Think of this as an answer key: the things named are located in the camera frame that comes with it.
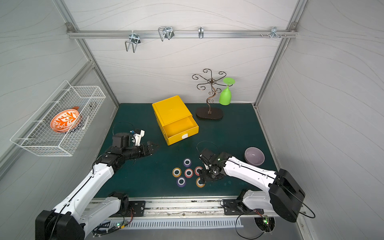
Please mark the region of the yellow plastic drawer cabinet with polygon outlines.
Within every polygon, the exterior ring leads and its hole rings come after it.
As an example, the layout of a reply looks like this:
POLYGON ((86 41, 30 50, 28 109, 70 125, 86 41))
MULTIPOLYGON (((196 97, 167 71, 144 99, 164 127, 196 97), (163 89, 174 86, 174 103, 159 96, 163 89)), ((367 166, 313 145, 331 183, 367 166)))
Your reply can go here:
POLYGON ((174 96, 152 107, 168 146, 199 133, 199 126, 180 96, 174 96))

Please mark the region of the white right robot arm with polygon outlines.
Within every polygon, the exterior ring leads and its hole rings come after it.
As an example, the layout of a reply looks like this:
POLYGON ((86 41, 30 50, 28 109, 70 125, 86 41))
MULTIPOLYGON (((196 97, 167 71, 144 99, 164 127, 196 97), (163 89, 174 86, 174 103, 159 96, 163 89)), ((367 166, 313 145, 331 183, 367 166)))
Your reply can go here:
POLYGON ((199 158, 204 164, 204 167, 198 170, 199 183, 206 184, 223 177, 233 177, 264 192, 259 194, 252 190, 242 191, 237 198, 241 212, 271 210, 288 222, 297 221, 304 205, 305 192, 288 171, 264 170, 242 162, 228 153, 217 155, 209 149, 204 149, 199 158))

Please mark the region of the orange tape roll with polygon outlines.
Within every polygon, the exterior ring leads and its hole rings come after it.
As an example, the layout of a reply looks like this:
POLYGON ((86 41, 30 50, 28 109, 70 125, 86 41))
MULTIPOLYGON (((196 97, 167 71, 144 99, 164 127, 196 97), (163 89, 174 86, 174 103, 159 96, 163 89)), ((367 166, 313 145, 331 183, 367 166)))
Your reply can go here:
POLYGON ((203 183, 203 181, 201 180, 201 178, 197 178, 196 180, 196 185, 197 187, 199 188, 203 188, 205 186, 205 184, 203 183))
POLYGON ((182 175, 181 169, 180 168, 174 168, 173 171, 172 171, 172 175, 175 178, 179 178, 182 175))

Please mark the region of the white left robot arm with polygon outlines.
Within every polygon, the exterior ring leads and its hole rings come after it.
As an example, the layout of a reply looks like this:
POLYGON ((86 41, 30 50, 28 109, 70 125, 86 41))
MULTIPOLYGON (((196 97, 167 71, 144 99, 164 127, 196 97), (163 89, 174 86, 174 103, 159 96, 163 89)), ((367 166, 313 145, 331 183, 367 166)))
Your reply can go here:
POLYGON ((134 209, 124 193, 111 193, 103 202, 86 211, 86 207, 102 186, 128 160, 153 155, 157 144, 142 143, 145 131, 135 129, 113 135, 112 145, 93 163, 82 182, 51 211, 42 211, 35 220, 37 240, 83 240, 98 231, 108 217, 118 214, 133 217, 134 209))

